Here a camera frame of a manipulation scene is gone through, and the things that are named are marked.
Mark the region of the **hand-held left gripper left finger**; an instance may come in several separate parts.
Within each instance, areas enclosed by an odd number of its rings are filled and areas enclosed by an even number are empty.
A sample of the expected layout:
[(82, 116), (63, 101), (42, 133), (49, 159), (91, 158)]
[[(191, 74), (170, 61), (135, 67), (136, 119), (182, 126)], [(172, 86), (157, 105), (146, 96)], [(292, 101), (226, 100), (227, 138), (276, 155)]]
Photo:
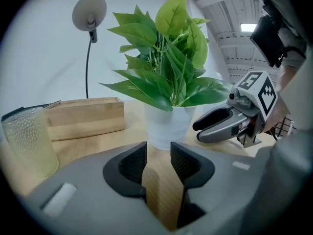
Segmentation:
[(164, 235), (142, 186), (146, 142), (74, 160), (27, 197), (29, 209), (54, 235)]

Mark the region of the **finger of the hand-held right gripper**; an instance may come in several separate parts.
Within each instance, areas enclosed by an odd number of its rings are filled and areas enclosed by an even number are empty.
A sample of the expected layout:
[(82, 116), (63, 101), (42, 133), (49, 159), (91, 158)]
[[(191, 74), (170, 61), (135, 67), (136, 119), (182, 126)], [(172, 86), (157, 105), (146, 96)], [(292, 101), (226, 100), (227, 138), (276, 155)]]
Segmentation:
[(199, 132), (197, 140), (202, 143), (216, 143), (231, 139), (239, 134), (242, 124), (247, 120), (243, 114), (234, 114), (229, 119)]
[(198, 118), (192, 125), (194, 131), (224, 131), (239, 126), (244, 115), (229, 105), (216, 107)]

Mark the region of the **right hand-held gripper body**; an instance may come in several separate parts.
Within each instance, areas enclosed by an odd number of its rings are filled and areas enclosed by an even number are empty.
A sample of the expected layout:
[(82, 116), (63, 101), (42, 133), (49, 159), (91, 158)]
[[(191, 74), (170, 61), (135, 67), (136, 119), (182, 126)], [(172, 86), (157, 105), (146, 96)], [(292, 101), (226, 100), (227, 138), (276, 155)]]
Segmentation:
[(249, 71), (233, 86), (231, 106), (248, 118), (237, 135), (237, 140), (244, 148), (261, 142), (256, 136), (263, 131), (277, 99), (267, 71)]

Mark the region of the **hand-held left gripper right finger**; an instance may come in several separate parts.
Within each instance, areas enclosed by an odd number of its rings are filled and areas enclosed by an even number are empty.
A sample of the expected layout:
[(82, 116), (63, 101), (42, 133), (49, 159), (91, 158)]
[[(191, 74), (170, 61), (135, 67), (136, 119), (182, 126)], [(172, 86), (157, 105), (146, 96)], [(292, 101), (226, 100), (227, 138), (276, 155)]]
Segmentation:
[(171, 143), (183, 185), (176, 235), (240, 235), (243, 213), (260, 181), (260, 155), (227, 154)]

